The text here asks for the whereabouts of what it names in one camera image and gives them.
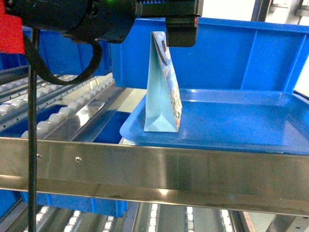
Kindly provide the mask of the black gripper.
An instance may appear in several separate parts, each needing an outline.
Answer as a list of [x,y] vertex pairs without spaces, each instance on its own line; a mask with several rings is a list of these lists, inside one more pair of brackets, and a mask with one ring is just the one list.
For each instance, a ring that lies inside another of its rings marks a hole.
[[136,3],[137,17],[165,18],[167,46],[192,47],[196,44],[203,0],[138,0]]

